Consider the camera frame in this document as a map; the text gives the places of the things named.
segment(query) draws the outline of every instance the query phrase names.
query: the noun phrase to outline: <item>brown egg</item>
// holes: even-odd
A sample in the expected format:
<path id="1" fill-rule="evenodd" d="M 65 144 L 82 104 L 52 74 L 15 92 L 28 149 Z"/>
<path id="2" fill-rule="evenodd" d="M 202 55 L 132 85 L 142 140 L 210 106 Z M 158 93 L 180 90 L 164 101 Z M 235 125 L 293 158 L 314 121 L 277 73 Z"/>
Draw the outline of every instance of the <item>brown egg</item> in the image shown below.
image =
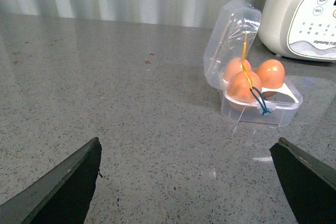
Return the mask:
<path id="1" fill-rule="evenodd" d="M 247 71 L 247 72 L 253 82 L 253 86 L 261 91 L 262 85 L 261 85 L 261 80 L 258 77 L 258 75 L 254 73 L 253 71 Z M 254 93 L 257 95 L 257 97 L 260 97 L 260 95 L 257 92 L 254 92 Z M 244 72 L 239 72 L 231 79 L 229 87 L 227 88 L 227 94 L 238 101 L 240 100 L 239 98 L 253 99 L 252 102 L 256 101 L 255 97 L 252 95 L 250 91 L 249 82 Z M 239 105 L 233 102 L 230 102 L 230 105 L 232 108 L 238 111 L 242 111 L 245 108 L 245 106 Z"/>
<path id="2" fill-rule="evenodd" d="M 285 68 L 278 60 L 266 60 L 257 69 L 256 74 L 262 86 L 268 89 L 281 88 L 285 81 Z"/>
<path id="3" fill-rule="evenodd" d="M 226 65 L 226 68 L 223 73 L 223 78 L 225 81 L 229 82 L 231 79 L 238 74 L 239 72 L 242 72 L 243 66 L 242 66 L 242 59 L 240 57 L 233 58 L 229 63 Z M 246 67 L 246 70 L 252 70 L 251 64 L 244 60 L 244 65 Z"/>

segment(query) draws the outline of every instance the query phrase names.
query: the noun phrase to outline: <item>blue wire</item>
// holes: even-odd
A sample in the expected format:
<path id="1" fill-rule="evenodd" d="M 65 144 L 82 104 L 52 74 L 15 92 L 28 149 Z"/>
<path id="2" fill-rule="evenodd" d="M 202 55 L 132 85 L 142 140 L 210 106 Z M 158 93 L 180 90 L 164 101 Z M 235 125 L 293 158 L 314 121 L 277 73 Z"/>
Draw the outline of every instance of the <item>blue wire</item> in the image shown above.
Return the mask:
<path id="1" fill-rule="evenodd" d="M 260 95 L 262 103 L 259 100 L 259 98 L 256 96 L 256 94 L 253 93 L 253 89 L 256 90 L 258 92 L 258 94 Z M 251 91 L 252 95 L 255 97 L 255 99 L 258 101 L 258 103 L 260 104 L 261 108 L 263 109 L 262 115 L 265 115 L 267 113 L 271 113 L 266 107 L 266 102 L 265 102 L 265 99 L 264 99 L 262 93 L 256 87 L 252 87 L 252 89 L 250 89 L 250 91 Z"/>

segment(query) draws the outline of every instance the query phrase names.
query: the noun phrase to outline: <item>white rice cooker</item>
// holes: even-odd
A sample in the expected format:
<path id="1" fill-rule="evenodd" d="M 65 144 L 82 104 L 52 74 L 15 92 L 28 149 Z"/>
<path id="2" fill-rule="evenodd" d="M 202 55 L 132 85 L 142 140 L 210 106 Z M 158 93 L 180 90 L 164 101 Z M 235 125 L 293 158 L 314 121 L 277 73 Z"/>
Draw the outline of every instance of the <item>white rice cooker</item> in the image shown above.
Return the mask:
<path id="1" fill-rule="evenodd" d="M 266 0 L 258 34 L 277 56 L 336 61 L 336 0 Z"/>

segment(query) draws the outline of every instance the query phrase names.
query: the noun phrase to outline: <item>countertop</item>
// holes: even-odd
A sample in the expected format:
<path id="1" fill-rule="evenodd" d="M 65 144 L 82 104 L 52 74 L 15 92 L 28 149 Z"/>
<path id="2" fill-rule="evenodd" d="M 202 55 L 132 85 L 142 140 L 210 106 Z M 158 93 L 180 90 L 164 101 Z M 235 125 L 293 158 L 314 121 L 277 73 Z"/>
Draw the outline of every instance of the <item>countertop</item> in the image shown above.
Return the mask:
<path id="1" fill-rule="evenodd" d="M 285 137 L 336 168 L 336 100 L 282 128 L 226 119 L 204 76 L 211 32 L 1 14 L 0 204 L 97 136 L 86 223 L 296 223 L 261 157 Z M 271 58 L 256 40 L 249 61 Z M 332 63 L 277 59 L 336 82 Z"/>

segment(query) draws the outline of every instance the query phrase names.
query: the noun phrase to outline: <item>clear plastic egg container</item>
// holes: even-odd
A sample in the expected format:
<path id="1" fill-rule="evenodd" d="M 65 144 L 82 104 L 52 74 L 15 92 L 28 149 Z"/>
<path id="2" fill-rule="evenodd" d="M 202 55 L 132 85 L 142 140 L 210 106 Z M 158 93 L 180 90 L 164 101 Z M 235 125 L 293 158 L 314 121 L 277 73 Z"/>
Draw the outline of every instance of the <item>clear plastic egg container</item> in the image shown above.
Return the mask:
<path id="1" fill-rule="evenodd" d="M 291 122 L 303 102 L 301 94 L 288 78 L 285 78 L 282 87 L 278 89 L 262 87 L 262 93 L 274 92 L 273 96 L 265 99 L 266 107 L 271 112 L 266 114 L 263 114 L 257 100 L 230 96 L 227 93 L 228 82 L 223 78 L 227 64 L 232 59 L 241 57 L 244 42 L 248 55 L 260 20 L 261 12 L 248 3 L 231 1 L 223 6 L 204 52 L 204 73 L 208 84 L 219 92 L 222 115 L 235 122 L 276 124 L 284 127 Z"/>

